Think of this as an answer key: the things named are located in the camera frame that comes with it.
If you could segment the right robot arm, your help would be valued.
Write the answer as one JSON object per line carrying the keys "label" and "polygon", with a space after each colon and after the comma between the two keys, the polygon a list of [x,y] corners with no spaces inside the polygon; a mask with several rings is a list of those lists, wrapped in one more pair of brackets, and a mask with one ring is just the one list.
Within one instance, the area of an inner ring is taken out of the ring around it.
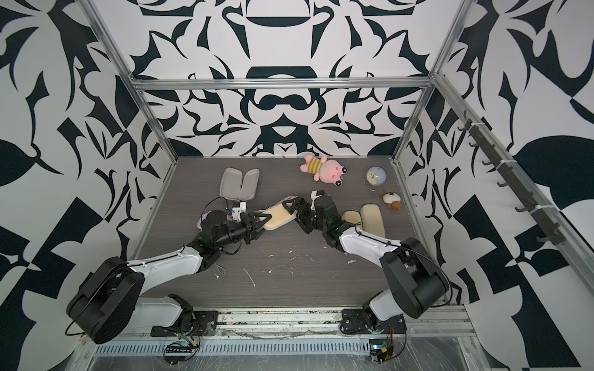
{"label": "right robot arm", "polygon": [[382,269],[388,289],[364,305],[377,321],[386,322],[399,315],[419,318],[450,292],[450,280],[415,238],[398,241],[366,232],[343,220],[326,194],[312,203],[292,197],[282,205],[305,233],[318,230],[331,247]]}

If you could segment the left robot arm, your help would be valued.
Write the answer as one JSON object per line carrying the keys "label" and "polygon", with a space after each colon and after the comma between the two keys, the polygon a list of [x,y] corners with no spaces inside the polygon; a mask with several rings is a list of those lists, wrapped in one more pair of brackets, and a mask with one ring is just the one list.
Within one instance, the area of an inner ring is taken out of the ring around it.
{"label": "left robot arm", "polygon": [[192,310],[177,295],[146,298],[144,293],[182,276],[207,270],[229,244],[249,244],[264,232],[269,213],[243,213],[238,222],[227,213],[207,214],[200,232],[179,250],[153,258],[123,261],[108,258],[80,286],[66,313],[95,343],[107,343],[121,332],[142,327],[162,327],[187,332]]}

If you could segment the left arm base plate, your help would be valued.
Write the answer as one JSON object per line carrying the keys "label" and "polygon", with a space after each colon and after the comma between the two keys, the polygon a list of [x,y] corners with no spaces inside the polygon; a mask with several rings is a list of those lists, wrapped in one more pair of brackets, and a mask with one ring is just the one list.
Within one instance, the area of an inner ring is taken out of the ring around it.
{"label": "left arm base plate", "polygon": [[218,311],[183,312],[169,327],[154,326],[151,337],[170,337],[184,334],[188,337],[212,335],[217,329]]}

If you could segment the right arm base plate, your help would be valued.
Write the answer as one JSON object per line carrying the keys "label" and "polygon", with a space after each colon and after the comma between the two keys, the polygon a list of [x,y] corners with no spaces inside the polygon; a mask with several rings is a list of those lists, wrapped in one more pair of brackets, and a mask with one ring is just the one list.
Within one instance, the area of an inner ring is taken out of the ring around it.
{"label": "right arm base plate", "polygon": [[370,309],[343,309],[341,316],[340,332],[344,335],[404,335],[407,331],[404,315],[380,320]]}

